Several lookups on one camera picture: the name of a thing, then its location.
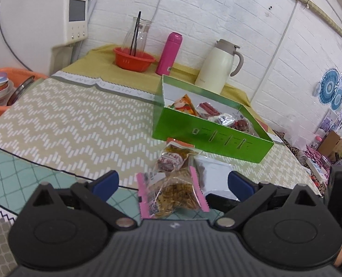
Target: thermos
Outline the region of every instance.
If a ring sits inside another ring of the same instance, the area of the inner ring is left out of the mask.
[[[173,63],[182,43],[182,35],[172,32],[167,39],[155,72],[158,75],[170,75]]]
[[[229,76],[235,76],[244,63],[244,57],[236,49],[240,47],[220,39],[205,59],[195,85],[220,94]],[[239,57],[239,64],[231,73],[234,55]]]

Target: pink-edged snack bag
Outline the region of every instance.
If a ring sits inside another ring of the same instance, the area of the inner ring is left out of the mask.
[[[172,172],[138,173],[136,178],[142,219],[166,217],[176,208],[209,212],[193,166]]]

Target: pink thermos bottle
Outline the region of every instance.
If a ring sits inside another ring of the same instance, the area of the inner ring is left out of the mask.
[[[158,75],[170,75],[173,63],[182,43],[182,35],[172,32],[167,39],[155,72]]]

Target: silver screw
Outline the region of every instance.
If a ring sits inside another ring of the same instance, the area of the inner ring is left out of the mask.
[[[229,218],[229,217],[222,217],[220,219],[217,220],[217,224],[221,227],[232,227],[235,225],[235,220]]]
[[[121,217],[117,219],[116,224],[120,227],[129,228],[134,225],[134,220],[129,217]]]

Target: open cardboard box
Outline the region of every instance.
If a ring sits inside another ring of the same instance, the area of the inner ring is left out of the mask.
[[[195,107],[208,102],[222,113],[242,114],[259,137],[168,107],[185,94]],[[252,163],[259,163],[274,145],[244,105],[167,75],[162,76],[155,96],[152,136],[164,141],[172,137],[206,152]]]

